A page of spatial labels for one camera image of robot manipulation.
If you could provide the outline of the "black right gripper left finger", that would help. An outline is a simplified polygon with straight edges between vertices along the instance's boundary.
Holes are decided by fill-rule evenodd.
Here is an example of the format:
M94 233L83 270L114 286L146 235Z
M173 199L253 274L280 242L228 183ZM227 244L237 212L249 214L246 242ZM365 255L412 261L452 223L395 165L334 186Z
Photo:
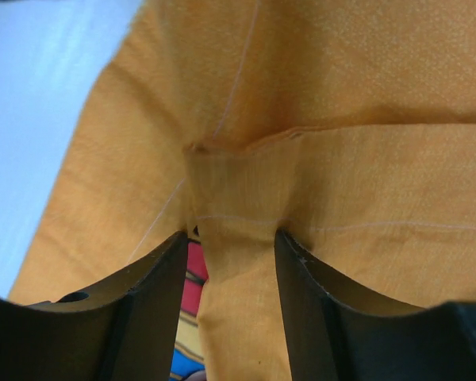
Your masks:
M56 302L0 299L0 380L169 379L187 254L178 232Z

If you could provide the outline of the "orange cartoon mouse placemat cloth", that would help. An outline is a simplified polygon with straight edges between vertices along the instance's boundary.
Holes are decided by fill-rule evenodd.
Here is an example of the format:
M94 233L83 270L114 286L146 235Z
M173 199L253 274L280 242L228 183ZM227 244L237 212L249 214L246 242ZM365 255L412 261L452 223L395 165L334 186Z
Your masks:
M10 298L197 229L182 350L288 380L273 239L418 306L476 300L476 1L146 1L100 74Z

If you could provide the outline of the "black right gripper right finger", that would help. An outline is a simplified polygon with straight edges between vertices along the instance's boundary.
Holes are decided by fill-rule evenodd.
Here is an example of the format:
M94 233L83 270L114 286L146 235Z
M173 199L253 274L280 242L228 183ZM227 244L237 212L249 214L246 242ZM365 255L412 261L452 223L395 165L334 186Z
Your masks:
M421 308L367 288L274 238L295 380L476 380L476 302Z

